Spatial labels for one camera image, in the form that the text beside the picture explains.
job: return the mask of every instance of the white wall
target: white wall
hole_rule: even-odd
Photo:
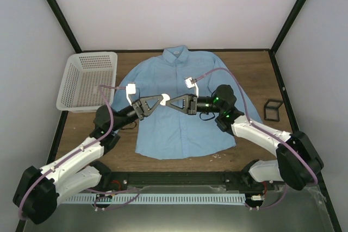
[[[277,60],[301,130],[312,139],[348,230],[348,1],[307,0]]]
[[[15,231],[22,172],[45,164],[71,45],[46,0],[0,0],[0,231]]]
[[[57,0],[82,50],[270,48],[296,0]]]

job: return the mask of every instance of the wire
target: wire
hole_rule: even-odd
[[[202,119],[202,114],[205,114],[205,113],[203,113],[203,112],[200,113],[200,119],[201,119],[202,121],[205,121],[205,122],[206,122],[206,121],[210,121],[210,120],[212,120],[212,119],[215,118],[215,113],[213,113],[213,112],[212,112],[213,116],[210,117],[210,118],[208,118],[208,119]]]
[[[264,206],[264,207],[261,206],[260,208],[258,208],[258,210],[260,210],[260,209],[269,209],[269,208],[273,208],[274,206],[278,205],[278,204],[284,199],[285,195],[287,194],[287,191],[288,191],[288,186],[285,184],[284,192],[283,192],[282,196],[280,197],[280,199],[278,199],[276,202],[274,202],[274,203],[271,204],[271,205]],[[246,207],[248,207],[249,209],[256,209],[256,208],[250,207],[250,206],[249,206],[248,204],[246,204],[246,203],[244,203],[244,205],[245,205]]]
[[[228,72],[232,78],[234,79],[235,83],[237,84],[237,87],[239,89],[239,92],[241,94],[241,97],[242,97],[242,100],[243,100],[243,103],[244,103],[244,108],[245,108],[245,116],[246,118],[248,119],[249,123],[251,126],[255,127],[256,129],[262,131],[263,133],[267,134],[268,136],[272,137],[273,139],[275,139],[276,141],[278,141],[279,143],[281,143],[282,145],[284,145],[289,151],[291,151],[294,156],[299,160],[299,162],[301,164],[303,164],[303,166],[306,168],[306,170],[309,172],[309,174],[312,176],[313,178],[313,185],[316,185],[318,183],[318,178],[316,177],[315,173],[313,172],[313,170],[308,166],[308,164],[301,158],[301,156],[299,156],[299,154],[293,149],[291,148],[290,145],[288,145],[285,141],[282,141],[281,139],[279,139],[277,136],[275,136],[274,134],[262,129],[261,127],[257,126],[256,124],[253,123],[253,120],[250,119],[250,116],[249,116],[249,113],[248,113],[248,109],[247,109],[247,105],[246,105],[246,101],[245,101],[245,97],[244,97],[244,94],[243,94],[243,90],[239,84],[239,82],[237,81],[236,77],[233,75],[233,73],[226,69],[226,68],[223,68],[223,67],[218,67],[218,68],[214,68],[212,70],[210,70],[209,72],[199,76],[195,81],[199,81],[201,79],[203,79],[205,76],[207,76],[208,74],[212,73],[212,72],[215,72],[217,70],[224,70],[226,72]]]
[[[267,184],[266,182],[262,182],[262,184],[265,186],[265,190],[263,191],[263,196],[266,198],[266,193],[267,193]]]
[[[119,209],[119,208],[121,208],[121,207],[123,207],[123,206],[126,206],[126,205],[128,205],[129,203],[135,201],[139,196],[140,196],[140,194],[138,193],[136,196],[134,196],[133,198],[131,198],[129,201],[127,201],[127,202],[125,202],[125,203],[123,203],[123,204],[120,204],[120,205],[118,205],[118,206],[113,206],[113,207],[108,207],[108,208],[99,208],[99,207],[97,207],[97,202],[98,202],[99,200],[101,200],[101,199],[103,199],[103,198],[108,198],[108,196],[99,197],[99,198],[96,198],[96,200],[95,200],[94,203],[93,203],[93,206],[94,206],[94,208],[95,208],[96,210],[102,209],[103,211],[109,211],[109,210]]]
[[[120,183],[118,180],[112,180],[111,183],[112,183],[112,184],[115,184],[115,183],[118,184],[119,190],[122,190],[121,183]]]
[[[129,127],[129,128],[121,128],[121,130],[133,130],[138,124],[136,122],[133,122],[135,123],[135,125],[133,127]]]
[[[106,211],[106,210],[113,210],[113,209],[119,209],[119,208],[121,208],[121,207],[123,207],[123,206],[126,206],[126,205],[128,205],[129,203],[135,201],[135,200],[140,196],[140,193],[138,193],[135,197],[131,198],[129,201],[127,201],[127,202],[125,202],[125,203],[123,203],[123,204],[121,204],[121,205],[112,207],[112,208],[99,208],[99,207],[96,206],[97,202],[98,202],[100,199],[102,199],[102,198],[107,198],[108,195],[117,195],[117,194],[121,194],[121,193],[134,192],[134,191],[138,191],[138,189],[132,188],[132,189],[130,189],[130,190],[113,191],[113,192],[103,192],[103,191],[97,191],[97,190],[93,190],[93,189],[87,189],[87,191],[105,195],[104,197],[96,198],[96,200],[94,201],[94,204],[93,204],[93,206],[95,207],[95,209],[102,209],[103,211]]]
[[[112,87],[112,86],[106,86],[106,85],[99,85],[98,86],[98,90],[108,108],[108,111],[110,113],[110,127],[108,129],[108,131],[102,135],[101,137],[99,137],[98,139],[96,139],[95,141],[92,141],[90,142],[89,144],[85,145],[84,146],[84,149],[87,149],[89,147],[91,147],[92,145],[96,144],[97,142],[100,142],[101,140],[103,140],[106,136],[108,136],[112,129],[113,129],[113,126],[114,126],[114,118],[113,118],[113,111],[111,109],[111,106],[105,96],[105,94],[103,93],[102,91],[102,87],[104,88],[109,88],[109,89],[125,89],[125,87]],[[74,157],[76,154],[80,153],[82,150],[77,150],[77,151],[74,151],[73,153],[71,153],[69,156],[65,157],[62,159],[62,161],[60,161],[59,163],[57,163],[56,165],[54,165],[51,169],[49,169],[47,172],[45,172],[44,174],[42,174],[31,186],[30,188],[27,190],[27,192],[24,194],[21,202],[20,202],[20,206],[18,207],[18,217],[20,218],[20,220],[27,220],[28,218],[27,217],[24,217],[23,216],[23,206],[24,206],[24,203],[26,202],[29,194],[34,190],[34,188],[37,186],[38,183],[40,183],[40,181],[42,181],[47,175],[49,175],[50,173],[54,172],[59,166],[61,166],[62,164],[64,164],[66,161],[68,161],[69,159],[71,159],[72,157]]]

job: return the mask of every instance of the wooden table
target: wooden table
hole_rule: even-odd
[[[261,118],[270,98],[282,99],[268,52],[216,52],[236,76],[254,103]],[[119,53],[116,85],[138,63],[161,53]],[[273,128],[291,131],[284,105],[279,109],[280,122],[265,121]],[[57,158],[77,147],[93,130],[94,113],[69,113]],[[243,139],[237,145],[213,155],[180,160],[157,160],[135,153],[138,128],[120,130],[116,147],[101,158],[112,171],[239,171],[254,159],[274,159],[268,151]]]

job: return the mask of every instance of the plastic basket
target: plastic basket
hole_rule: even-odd
[[[73,54],[67,60],[57,99],[61,111],[91,112],[105,104],[98,91],[100,84],[115,86],[117,54],[96,52]],[[103,88],[109,103],[115,90]]]

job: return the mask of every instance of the light blue button-up shirt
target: light blue button-up shirt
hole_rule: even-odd
[[[141,62],[123,79],[120,86],[135,82],[138,96],[167,93],[175,98],[194,89],[186,87],[186,77],[197,78],[213,68],[225,67],[211,52],[188,51],[185,46],[164,49],[163,54]],[[210,96],[221,84],[229,84],[237,97],[236,107],[244,110],[243,101],[233,78],[225,71],[215,71],[197,82],[199,96]],[[248,111],[254,120],[262,122],[254,105],[246,97]],[[126,92],[116,91],[112,108],[128,106]],[[156,159],[182,159],[204,156],[235,146],[233,136],[223,133],[214,120],[203,121],[199,115],[186,115],[159,105],[149,117],[140,121],[135,152]]]

